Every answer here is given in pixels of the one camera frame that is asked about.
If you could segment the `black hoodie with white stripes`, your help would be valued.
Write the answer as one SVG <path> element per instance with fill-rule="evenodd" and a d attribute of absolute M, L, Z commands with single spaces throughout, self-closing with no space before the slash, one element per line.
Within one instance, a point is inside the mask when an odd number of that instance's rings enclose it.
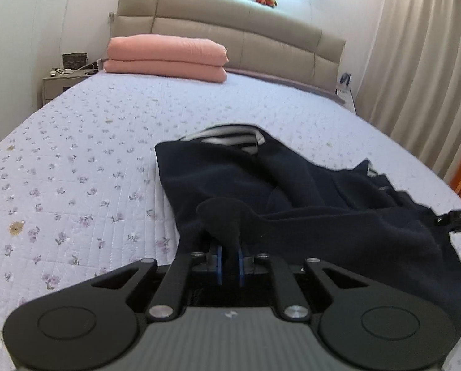
<path fill-rule="evenodd" d="M 291 265 L 316 257 L 432 302 L 461 332 L 461 262 L 447 230 L 368 161 L 324 168 L 246 124 L 155 152 L 180 253 L 242 249 Z"/>

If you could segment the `beige pleated curtain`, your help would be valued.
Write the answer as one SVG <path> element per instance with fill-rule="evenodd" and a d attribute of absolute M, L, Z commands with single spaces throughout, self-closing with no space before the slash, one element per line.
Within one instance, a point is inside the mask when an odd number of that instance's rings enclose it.
<path fill-rule="evenodd" d="M 385 0 L 355 102 L 450 182 L 461 163 L 461 0 Z"/>

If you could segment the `floral quilted bed cover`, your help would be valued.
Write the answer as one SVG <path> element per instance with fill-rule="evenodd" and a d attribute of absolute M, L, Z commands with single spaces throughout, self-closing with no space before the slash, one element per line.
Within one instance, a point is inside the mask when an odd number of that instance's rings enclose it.
<path fill-rule="evenodd" d="M 461 198 L 416 157 L 334 100 L 243 75 L 224 84 L 101 73 L 36 111 L 0 142 L 0 370 L 7 316 L 26 301 L 179 240 L 154 148 L 211 126 L 253 124 L 312 163 L 363 160 L 438 213 Z"/>

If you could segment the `white paper shopping bag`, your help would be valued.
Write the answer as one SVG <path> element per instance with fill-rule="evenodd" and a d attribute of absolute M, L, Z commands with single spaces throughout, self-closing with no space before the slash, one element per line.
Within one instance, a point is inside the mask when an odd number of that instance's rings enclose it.
<path fill-rule="evenodd" d="M 353 114 L 356 114 L 354 97 L 351 91 L 352 75 L 350 73 L 344 73 L 340 76 L 340 79 L 335 87 L 335 94 L 337 97 L 343 100 L 343 107 Z"/>

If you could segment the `folded pink blanket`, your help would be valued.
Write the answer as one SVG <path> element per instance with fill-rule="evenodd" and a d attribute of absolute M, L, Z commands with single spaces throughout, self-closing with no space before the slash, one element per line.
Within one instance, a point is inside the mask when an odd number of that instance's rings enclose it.
<path fill-rule="evenodd" d="M 223 83 L 226 47 L 210 39 L 161 34 L 115 37 L 107 47 L 107 73 L 159 75 Z"/>

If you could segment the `beige padded headboard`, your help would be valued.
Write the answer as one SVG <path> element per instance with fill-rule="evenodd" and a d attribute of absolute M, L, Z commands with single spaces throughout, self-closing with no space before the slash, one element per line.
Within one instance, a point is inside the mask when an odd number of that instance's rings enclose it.
<path fill-rule="evenodd" d="M 210 39 L 227 69 L 272 75 L 334 91 L 345 40 L 247 0 L 118 0 L 110 34 Z"/>

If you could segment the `beige nightstand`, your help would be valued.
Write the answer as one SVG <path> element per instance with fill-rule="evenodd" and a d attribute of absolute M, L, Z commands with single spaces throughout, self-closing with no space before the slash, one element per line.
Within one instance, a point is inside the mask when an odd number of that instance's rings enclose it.
<path fill-rule="evenodd" d="M 64 91 L 95 75 L 97 70 L 78 70 L 43 78 L 41 106 L 48 104 Z"/>

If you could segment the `brown patterned pouch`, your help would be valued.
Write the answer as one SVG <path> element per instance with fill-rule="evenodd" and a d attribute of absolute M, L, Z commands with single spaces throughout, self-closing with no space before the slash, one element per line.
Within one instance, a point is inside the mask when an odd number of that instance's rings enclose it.
<path fill-rule="evenodd" d="M 74 52 L 62 55 L 63 68 L 79 70 L 88 64 L 88 55 L 85 52 Z"/>

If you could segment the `white wardrobe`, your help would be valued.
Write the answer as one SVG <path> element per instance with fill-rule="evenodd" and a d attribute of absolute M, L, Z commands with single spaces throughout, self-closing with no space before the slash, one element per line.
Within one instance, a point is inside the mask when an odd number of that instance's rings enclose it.
<path fill-rule="evenodd" d="M 42 105 L 69 0 L 0 0 L 0 141 Z"/>

